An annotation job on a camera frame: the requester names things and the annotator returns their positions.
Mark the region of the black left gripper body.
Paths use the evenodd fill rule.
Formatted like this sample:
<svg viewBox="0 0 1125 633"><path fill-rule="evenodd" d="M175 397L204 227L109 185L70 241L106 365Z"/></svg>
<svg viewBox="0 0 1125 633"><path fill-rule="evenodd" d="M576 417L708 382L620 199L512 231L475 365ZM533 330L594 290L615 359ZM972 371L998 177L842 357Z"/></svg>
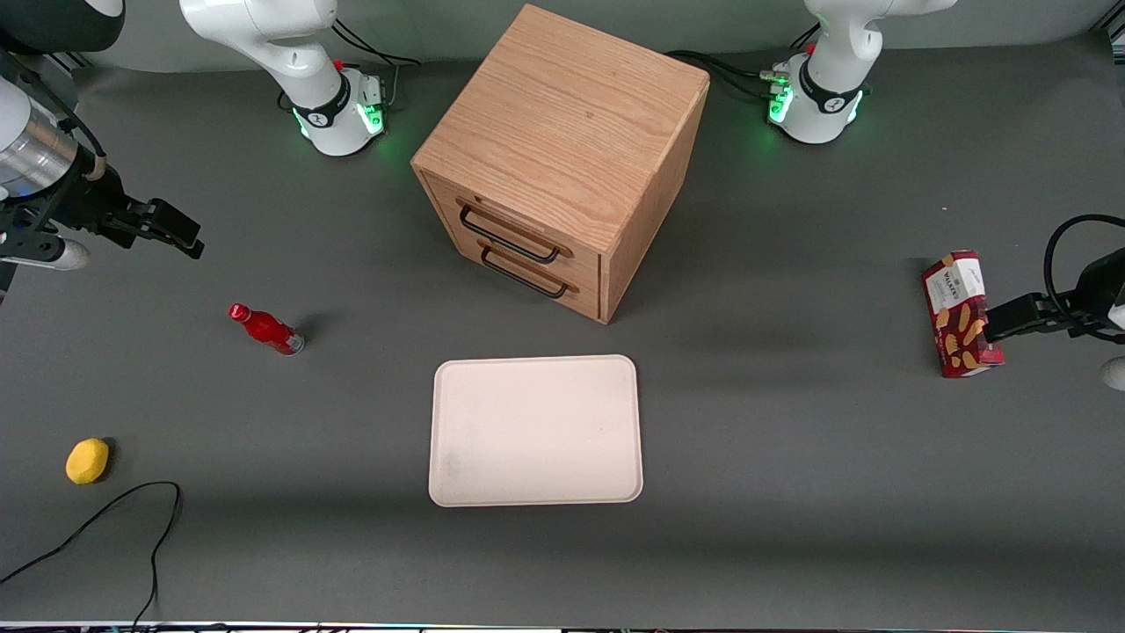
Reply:
<svg viewBox="0 0 1125 633"><path fill-rule="evenodd" d="M1058 320L1073 340L1120 340L1122 284L1124 284L1124 250L1094 260L1079 275L1072 291L1056 291L1053 275L1054 256L1046 255L1046 289L1056 308Z"/></svg>

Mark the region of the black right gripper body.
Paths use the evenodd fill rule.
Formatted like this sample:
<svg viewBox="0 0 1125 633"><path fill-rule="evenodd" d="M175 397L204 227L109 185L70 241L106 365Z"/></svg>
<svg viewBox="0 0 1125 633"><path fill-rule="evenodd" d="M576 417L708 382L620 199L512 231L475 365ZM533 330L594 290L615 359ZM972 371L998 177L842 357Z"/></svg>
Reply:
<svg viewBox="0 0 1125 633"><path fill-rule="evenodd" d="M125 195L112 170L93 181L63 177L44 191L4 200L1 255L17 265L87 265L89 250L62 236L60 228L109 239L110 221L143 227L146 212L148 205Z"/></svg>

